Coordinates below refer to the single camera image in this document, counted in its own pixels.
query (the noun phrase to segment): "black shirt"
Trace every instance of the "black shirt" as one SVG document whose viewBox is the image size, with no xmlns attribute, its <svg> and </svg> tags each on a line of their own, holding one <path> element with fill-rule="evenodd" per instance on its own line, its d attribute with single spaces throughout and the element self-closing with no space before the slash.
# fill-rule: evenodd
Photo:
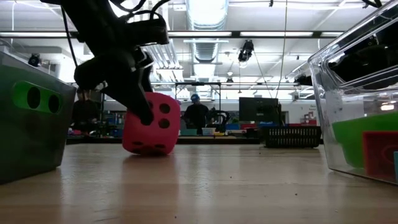
<svg viewBox="0 0 398 224">
<path fill-rule="evenodd" d="M 78 100 L 73 105 L 72 120 L 74 123 L 88 122 L 98 118 L 99 113 L 95 102 L 91 100 Z"/>
<path fill-rule="evenodd" d="M 196 128 L 204 128 L 206 126 L 206 115 L 209 112 L 209 109 L 205 105 L 190 105 L 186 112 L 184 113 L 184 117 L 189 119 Z"/>
</svg>

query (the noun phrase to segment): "ventilation duct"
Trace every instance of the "ventilation duct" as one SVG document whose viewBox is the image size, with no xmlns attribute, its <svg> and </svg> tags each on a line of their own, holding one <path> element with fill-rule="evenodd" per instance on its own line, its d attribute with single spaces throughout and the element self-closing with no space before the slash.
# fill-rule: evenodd
<svg viewBox="0 0 398 224">
<path fill-rule="evenodd" d="M 223 30 L 228 11 L 228 0 L 185 0 L 190 30 Z M 211 78 L 216 65 L 219 43 L 193 43 L 193 72 L 200 78 Z"/>
</svg>

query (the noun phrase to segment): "blue cap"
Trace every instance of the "blue cap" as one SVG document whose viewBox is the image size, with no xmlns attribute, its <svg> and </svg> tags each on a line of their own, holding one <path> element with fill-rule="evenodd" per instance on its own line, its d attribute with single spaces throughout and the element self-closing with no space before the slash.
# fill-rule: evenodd
<svg viewBox="0 0 398 224">
<path fill-rule="evenodd" d="M 195 103 L 200 100 L 200 97 L 199 97 L 199 95 L 194 94 L 191 96 L 191 100 L 192 100 L 192 103 Z"/>
</svg>

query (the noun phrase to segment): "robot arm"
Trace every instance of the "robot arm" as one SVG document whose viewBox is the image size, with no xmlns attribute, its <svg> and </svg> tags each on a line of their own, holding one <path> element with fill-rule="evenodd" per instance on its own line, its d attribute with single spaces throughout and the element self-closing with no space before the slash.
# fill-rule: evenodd
<svg viewBox="0 0 398 224">
<path fill-rule="evenodd" d="M 125 9 L 124 0 L 111 0 L 129 14 L 117 17 L 108 0 L 41 0 L 61 5 L 63 13 L 78 30 L 78 40 L 85 42 L 94 58 L 78 65 L 76 84 L 82 90 L 93 90 L 102 85 L 101 92 L 127 107 L 142 124 L 151 124 L 153 112 L 145 92 L 152 91 L 149 75 L 154 63 L 140 46 L 168 44 L 167 25 L 155 11 L 169 0 L 161 0 L 151 11 L 139 11 L 146 0 L 134 9 Z M 148 21 L 127 23 L 135 15 L 149 13 Z"/>
</svg>

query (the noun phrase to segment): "die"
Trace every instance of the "die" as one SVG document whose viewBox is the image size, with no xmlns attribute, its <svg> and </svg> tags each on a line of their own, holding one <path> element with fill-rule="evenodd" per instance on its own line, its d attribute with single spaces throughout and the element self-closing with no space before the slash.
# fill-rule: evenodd
<svg viewBox="0 0 398 224">
<path fill-rule="evenodd" d="M 154 113 L 153 122 L 146 126 L 127 111 L 123 129 L 123 148 L 140 155 L 167 155 L 173 151 L 180 131 L 180 105 L 161 93 L 146 92 Z"/>
</svg>

